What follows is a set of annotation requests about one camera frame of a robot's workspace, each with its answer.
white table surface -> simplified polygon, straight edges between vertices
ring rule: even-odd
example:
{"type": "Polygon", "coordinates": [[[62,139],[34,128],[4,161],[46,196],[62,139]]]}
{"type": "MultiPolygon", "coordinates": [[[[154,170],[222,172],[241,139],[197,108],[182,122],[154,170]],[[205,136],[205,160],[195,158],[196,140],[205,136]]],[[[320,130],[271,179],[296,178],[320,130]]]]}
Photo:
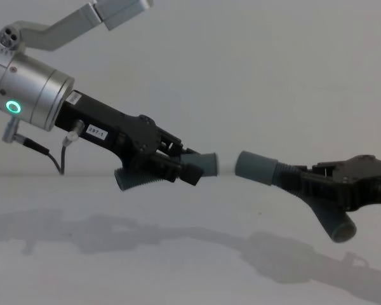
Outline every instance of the white table surface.
{"type": "Polygon", "coordinates": [[[381,305],[381,206],[351,216],[336,245],[305,204],[235,177],[0,177],[0,304],[381,305]]]}

green led ring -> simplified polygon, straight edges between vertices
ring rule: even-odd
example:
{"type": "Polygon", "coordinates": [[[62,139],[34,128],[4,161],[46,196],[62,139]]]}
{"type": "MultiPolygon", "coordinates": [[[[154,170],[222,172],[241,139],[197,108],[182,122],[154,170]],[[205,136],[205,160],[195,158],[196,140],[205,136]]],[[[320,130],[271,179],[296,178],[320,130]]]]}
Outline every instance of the green led ring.
{"type": "Polygon", "coordinates": [[[14,100],[9,100],[6,104],[7,110],[9,110],[11,113],[18,114],[21,112],[21,106],[18,102],[14,100]]]}

silver arm segment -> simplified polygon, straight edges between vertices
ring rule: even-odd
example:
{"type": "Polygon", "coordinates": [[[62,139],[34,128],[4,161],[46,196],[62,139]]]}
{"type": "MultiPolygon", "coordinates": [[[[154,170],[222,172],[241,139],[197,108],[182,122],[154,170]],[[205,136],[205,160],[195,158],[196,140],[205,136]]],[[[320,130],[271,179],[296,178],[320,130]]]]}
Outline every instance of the silver arm segment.
{"type": "Polygon", "coordinates": [[[153,6],[153,0],[98,0],[84,5],[52,26],[19,21],[0,32],[0,43],[16,49],[54,51],[104,23],[111,31],[153,6]]]}

gray plastic tube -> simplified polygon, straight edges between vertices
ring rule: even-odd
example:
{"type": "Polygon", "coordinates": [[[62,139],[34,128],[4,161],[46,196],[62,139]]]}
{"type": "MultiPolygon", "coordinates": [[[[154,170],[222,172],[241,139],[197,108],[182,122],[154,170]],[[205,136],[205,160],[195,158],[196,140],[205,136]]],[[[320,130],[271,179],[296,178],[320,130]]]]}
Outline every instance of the gray plastic tube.
{"type": "MultiPolygon", "coordinates": [[[[214,177],[218,175],[217,154],[184,154],[181,160],[185,164],[193,164],[204,170],[203,177],[214,177]]],[[[122,191],[127,191],[137,186],[162,181],[149,173],[130,173],[120,168],[114,172],[117,184],[122,191]]]]}
{"type": "MultiPolygon", "coordinates": [[[[236,164],[236,175],[268,186],[275,185],[283,189],[282,173],[294,173],[299,169],[277,160],[243,151],[236,164]]],[[[327,208],[320,201],[304,198],[302,193],[289,192],[306,202],[326,233],[335,243],[350,240],[356,234],[356,225],[345,212],[327,208]]]]}

printed number label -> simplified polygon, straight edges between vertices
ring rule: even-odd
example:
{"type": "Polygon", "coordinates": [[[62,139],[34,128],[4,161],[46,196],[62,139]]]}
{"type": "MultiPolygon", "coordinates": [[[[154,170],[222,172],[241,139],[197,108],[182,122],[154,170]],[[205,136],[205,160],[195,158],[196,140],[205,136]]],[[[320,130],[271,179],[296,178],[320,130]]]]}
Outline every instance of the printed number label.
{"type": "Polygon", "coordinates": [[[86,133],[99,138],[100,140],[105,140],[107,135],[109,134],[105,130],[100,129],[99,127],[89,125],[88,129],[86,130],[86,133]]]}
{"type": "Polygon", "coordinates": [[[71,103],[72,105],[75,105],[80,99],[82,95],[78,94],[78,92],[73,91],[68,98],[66,99],[67,102],[71,103]]]}

